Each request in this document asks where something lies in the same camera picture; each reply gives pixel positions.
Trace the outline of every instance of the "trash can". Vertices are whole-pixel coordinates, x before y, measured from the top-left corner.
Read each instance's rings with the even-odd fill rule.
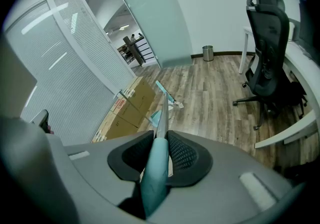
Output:
[[[205,61],[212,61],[214,58],[214,48],[213,46],[203,46],[202,47],[203,52],[203,59]]]

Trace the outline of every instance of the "baseboard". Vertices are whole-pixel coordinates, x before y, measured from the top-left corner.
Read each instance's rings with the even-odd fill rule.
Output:
[[[241,51],[218,51],[213,53],[214,56],[241,56],[242,52]],[[247,52],[247,56],[254,56],[255,52]],[[191,55],[191,58],[202,58],[204,55],[203,54],[194,54]]]

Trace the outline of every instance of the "wooden floor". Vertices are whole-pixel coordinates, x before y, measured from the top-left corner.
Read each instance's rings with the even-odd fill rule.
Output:
[[[248,66],[251,57],[247,57]],[[163,93],[158,80],[184,108],[170,110],[169,129],[199,135],[242,148],[264,165],[282,172],[286,167],[315,160],[319,154],[318,136],[300,139],[288,145],[278,143],[255,149],[255,143],[267,139],[293,125],[298,120],[298,107],[285,108],[277,119],[268,114],[259,131],[253,126],[259,120],[257,102],[239,103],[235,99],[252,96],[249,87],[242,88],[244,74],[238,73],[241,56],[216,56],[213,61],[193,59],[192,66],[160,69],[157,65],[136,67],[137,76],[144,76],[156,91],[148,116],[162,108]],[[146,121],[139,131],[151,130]]]

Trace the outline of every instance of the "person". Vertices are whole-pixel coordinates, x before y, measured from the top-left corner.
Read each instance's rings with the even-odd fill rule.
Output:
[[[134,34],[132,34],[132,36],[131,36],[131,38],[130,38],[130,41],[131,41],[131,42],[134,42],[134,41],[135,41],[135,35],[134,35]]]

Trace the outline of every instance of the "white strip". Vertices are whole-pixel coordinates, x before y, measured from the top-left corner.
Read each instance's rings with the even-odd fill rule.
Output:
[[[59,62],[61,60],[61,58],[63,58],[67,53],[65,52],[61,57],[59,57],[50,67],[49,67],[49,70],[51,70],[51,68],[53,66],[55,66],[57,64],[57,62]]]
[[[239,179],[261,211],[270,208],[277,202],[253,173],[244,173]]]
[[[50,49],[52,49],[54,46],[58,46],[61,42],[57,42],[53,44],[41,57],[43,57]]]
[[[34,94],[34,92],[35,92],[36,88],[37,88],[37,86],[35,86],[35,87],[33,88],[33,90],[31,91],[31,94],[30,94],[30,96],[28,97],[28,100],[26,101],[26,104],[25,104],[25,106],[24,106],[24,107],[27,107],[27,106],[28,106],[28,103],[29,103],[29,101],[30,101],[30,99],[31,99],[32,95]]]
[[[21,30],[22,35],[25,35],[28,31],[30,31],[33,27],[35,27],[37,24],[39,24],[40,22],[42,22],[44,19],[52,16],[55,12],[58,12],[60,10],[63,10],[65,8],[67,8],[69,5],[69,3],[65,3],[62,4],[52,10],[49,10],[48,12],[45,12],[44,14],[42,14],[41,16],[39,16],[38,18],[34,19],[32,22],[30,22],[26,27],[24,27]]]
[[[83,158],[83,157],[86,157],[86,156],[89,156],[89,152],[88,151],[83,151],[81,153],[78,153],[78,154],[73,154],[73,155],[70,155],[69,158],[70,160],[76,160],[76,159],[79,159],[79,158]]]

